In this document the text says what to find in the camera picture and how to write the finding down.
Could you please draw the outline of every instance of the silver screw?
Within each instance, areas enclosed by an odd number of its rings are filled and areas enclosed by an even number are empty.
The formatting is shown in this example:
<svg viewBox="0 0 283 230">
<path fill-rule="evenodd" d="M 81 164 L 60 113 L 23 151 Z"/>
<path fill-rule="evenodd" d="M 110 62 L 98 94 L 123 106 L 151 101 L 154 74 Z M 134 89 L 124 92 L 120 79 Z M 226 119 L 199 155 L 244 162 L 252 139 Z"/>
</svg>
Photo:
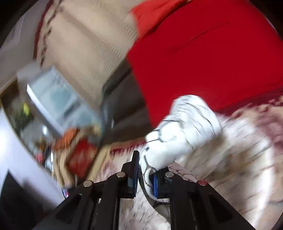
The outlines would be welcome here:
<svg viewBox="0 0 283 230">
<path fill-rule="evenodd" d="M 206 182 L 206 180 L 199 180 L 199 181 L 198 181 L 198 184 L 199 184 L 200 186 L 206 186 L 206 185 L 207 185 L 207 182 Z"/>
<path fill-rule="evenodd" d="M 174 173 L 172 173 L 172 172 L 167 172 L 167 173 L 165 173 L 165 176 L 166 176 L 167 178 L 171 178 L 171 177 L 174 176 Z"/>
<path fill-rule="evenodd" d="M 92 185 L 92 181 L 91 181 L 91 180 L 86 180 L 86 181 L 83 183 L 83 185 L 84 185 L 85 187 L 89 187 L 89 186 Z"/>
<path fill-rule="evenodd" d="M 119 178 L 122 178 L 122 177 L 124 177 L 126 174 L 124 173 L 124 172 L 118 172 L 117 174 L 116 174 L 116 176 L 117 177 L 119 177 Z"/>
</svg>

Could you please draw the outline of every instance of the dark gray fabric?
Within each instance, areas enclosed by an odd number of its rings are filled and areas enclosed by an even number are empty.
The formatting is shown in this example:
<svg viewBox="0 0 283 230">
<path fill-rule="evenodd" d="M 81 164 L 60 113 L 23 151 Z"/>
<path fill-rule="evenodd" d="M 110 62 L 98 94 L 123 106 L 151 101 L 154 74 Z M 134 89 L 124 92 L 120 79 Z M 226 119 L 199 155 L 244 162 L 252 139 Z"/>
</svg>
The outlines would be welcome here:
<svg viewBox="0 0 283 230">
<path fill-rule="evenodd" d="M 142 93 L 126 59 L 102 88 L 102 144 L 143 137 L 152 130 Z"/>
</svg>

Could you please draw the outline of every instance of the white cloth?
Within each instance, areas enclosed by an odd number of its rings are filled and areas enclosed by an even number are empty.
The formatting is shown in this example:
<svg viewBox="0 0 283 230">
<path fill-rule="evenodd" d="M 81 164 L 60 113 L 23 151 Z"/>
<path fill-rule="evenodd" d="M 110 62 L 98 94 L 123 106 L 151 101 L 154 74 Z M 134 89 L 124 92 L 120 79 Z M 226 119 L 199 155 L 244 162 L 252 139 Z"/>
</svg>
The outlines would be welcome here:
<svg viewBox="0 0 283 230">
<path fill-rule="evenodd" d="M 185 95 L 177 98 L 170 114 L 146 137 L 147 145 L 140 158 L 140 166 L 147 194 L 154 200 L 149 176 L 179 159 L 190 155 L 222 132 L 216 115 L 198 96 Z"/>
</svg>

